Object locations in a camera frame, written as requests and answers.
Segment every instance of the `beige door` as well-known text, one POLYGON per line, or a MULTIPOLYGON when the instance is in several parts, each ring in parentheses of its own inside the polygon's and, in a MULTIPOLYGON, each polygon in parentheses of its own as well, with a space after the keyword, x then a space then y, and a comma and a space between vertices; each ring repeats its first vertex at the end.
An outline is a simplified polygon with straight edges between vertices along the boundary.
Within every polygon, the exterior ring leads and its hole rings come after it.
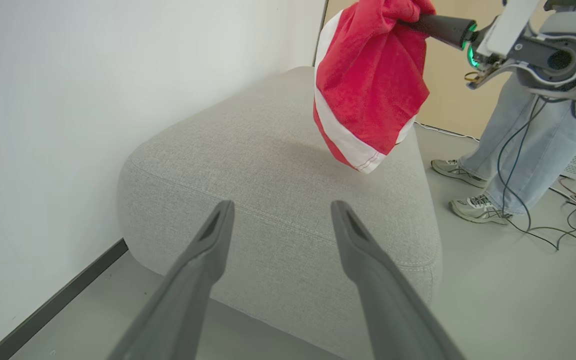
MULTIPOLYGON (((355 1, 329 0, 325 21, 355 1)), ((532 27, 538 29, 546 20, 543 3, 532 17, 532 27)), ((479 28, 489 25, 503 11, 501 0, 435 0, 437 14, 477 21, 479 28)), ((417 121, 463 135, 479 137, 492 114, 499 91, 509 74, 498 75, 483 87, 466 87, 464 75, 473 68, 466 59, 466 51, 459 51, 436 39, 429 38, 423 80, 430 89, 417 121)))

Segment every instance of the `person's leg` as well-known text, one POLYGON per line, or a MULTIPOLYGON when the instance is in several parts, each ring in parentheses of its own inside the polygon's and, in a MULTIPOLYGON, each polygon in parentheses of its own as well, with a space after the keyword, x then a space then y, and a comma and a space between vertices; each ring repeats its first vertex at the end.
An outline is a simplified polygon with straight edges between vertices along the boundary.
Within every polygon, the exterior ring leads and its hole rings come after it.
MULTIPOLYGON (((542 104, 542 100, 539 99, 535 111, 539 110, 542 104)), ((571 114, 571 106, 572 101, 546 104, 528 126, 528 133, 523 142, 521 154, 512 173, 512 178, 508 182, 508 189, 514 191, 528 209, 534 206, 548 191, 548 187, 557 180, 562 170, 576 154, 576 119, 571 114)), ((530 109, 524 111, 526 119, 518 123, 516 128, 523 126, 528 121, 530 109)), ((500 170, 505 182, 517 159, 517 152, 523 135, 524 131, 522 130, 503 151, 500 170)), ((498 155, 500 150, 501 147, 494 153, 498 155)), ((495 156, 492 161, 494 168, 497 167, 497 162, 495 156)), ((504 203, 504 187, 505 185, 499 177, 494 176, 484 194, 496 208, 501 209, 502 204, 504 204, 505 214, 525 214, 526 209, 510 191, 505 192, 504 203)))
MULTIPOLYGON (((457 161, 459 168, 472 176, 488 181, 496 177, 499 151, 506 141, 521 128, 530 116, 535 95, 519 84, 516 75, 505 82, 486 125, 477 149, 457 161)), ((508 148, 521 138, 512 139, 508 148)))

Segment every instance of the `gray fabric sofa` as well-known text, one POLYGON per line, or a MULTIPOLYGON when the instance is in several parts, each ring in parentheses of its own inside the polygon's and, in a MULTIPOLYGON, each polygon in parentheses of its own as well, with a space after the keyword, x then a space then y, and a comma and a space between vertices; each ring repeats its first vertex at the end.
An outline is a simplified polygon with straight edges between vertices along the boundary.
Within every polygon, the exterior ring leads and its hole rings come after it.
POLYGON ((313 121, 313 68, 269 78, 142 144, 118 214, 130 252, 166 274, 222 199, 235 201, 226 272, 211 297, 341 358, 371 358, 358 292, 340 264, 330 203, 352 205, 430 302, 442 249, 414 131, 368 175, 329 152, 313 121))

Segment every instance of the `white cable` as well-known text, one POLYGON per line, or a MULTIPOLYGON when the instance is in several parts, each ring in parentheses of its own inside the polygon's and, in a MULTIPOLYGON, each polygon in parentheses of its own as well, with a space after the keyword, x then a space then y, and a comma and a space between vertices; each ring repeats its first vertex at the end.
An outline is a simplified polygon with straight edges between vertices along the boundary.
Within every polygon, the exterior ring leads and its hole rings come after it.
POLYGON ((414 123, 421 126, 423 129, 426 129, 426 130, 434 130, 435 132, 446 134, 446 135, 451 135, 453 137, 469 138, 469 139, 473 139, 476 142, 480 142, 480 139, 477 139, 477 137, 474 137, 474 136, 455 134, 454 132, 437 129, 436 127, 432 127, 432 126, 423 125, 423 123, 419 123, 417 121, 415 121, 414 123))

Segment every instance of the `black baseboard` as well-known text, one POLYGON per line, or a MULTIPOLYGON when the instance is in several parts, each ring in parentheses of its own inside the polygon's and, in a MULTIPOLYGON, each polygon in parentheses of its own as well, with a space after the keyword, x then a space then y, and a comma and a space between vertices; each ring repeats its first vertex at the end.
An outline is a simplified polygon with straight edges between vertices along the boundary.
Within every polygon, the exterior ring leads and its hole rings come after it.
POLYGON ((110 265, 128 251, 124 239, 119 240, 97 260, 80 272, 73 280, 32 313, 8 336, 0 341, 0 360, 12 357, 25 343, 61 312, 80 292, 101 275, 110 265))

